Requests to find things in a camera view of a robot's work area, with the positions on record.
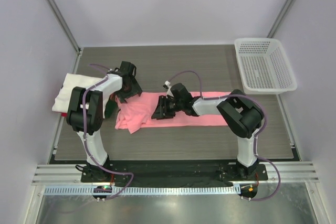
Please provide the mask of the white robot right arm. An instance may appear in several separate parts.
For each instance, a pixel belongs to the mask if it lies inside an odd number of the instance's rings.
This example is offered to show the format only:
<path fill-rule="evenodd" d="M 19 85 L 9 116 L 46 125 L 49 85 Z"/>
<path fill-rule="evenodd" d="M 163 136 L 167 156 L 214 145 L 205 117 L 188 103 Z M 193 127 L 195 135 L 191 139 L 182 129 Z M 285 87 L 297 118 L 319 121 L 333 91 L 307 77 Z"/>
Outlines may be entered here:
<path fill-rule="evenodd" d="M 220 115 L 230 130 L 237 136 L 238 154 L 236 171 L 241 179 L 250 179 L 259 163 L 257 154 L 258 132 L 264 119 L 261 108 L 242 91 L 235 89 L 228 95 L 205 98 L 193 96 L 187 88 L 177 83 L 167 89 L 166 95 L 158 98 L 151 116 L 153 120 L 172 119 L 177 112 L 187 116 Z"/>

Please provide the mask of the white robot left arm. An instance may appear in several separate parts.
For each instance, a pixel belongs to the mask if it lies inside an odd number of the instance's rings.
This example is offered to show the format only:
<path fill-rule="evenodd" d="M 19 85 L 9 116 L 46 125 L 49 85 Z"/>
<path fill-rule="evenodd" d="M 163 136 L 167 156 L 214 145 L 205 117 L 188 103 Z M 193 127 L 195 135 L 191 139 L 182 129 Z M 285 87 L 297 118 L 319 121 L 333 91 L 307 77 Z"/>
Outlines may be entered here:
<path fill-rule="evenodd" d="M 100 134 L 103 101 L 115 95 L 121 103 L 126 103 L 127 99 L 140 96 L 142 89 L 135 78 L 136 72 L 134 64 L 122 61 L 120 67 L 110 69 L 95 84 L 72 89 L 66 122 L 78 134 L 84 146 L 86 165 L 79 170 L 85 179 L 105 182 L 111 177 L 110 159 Z"/>

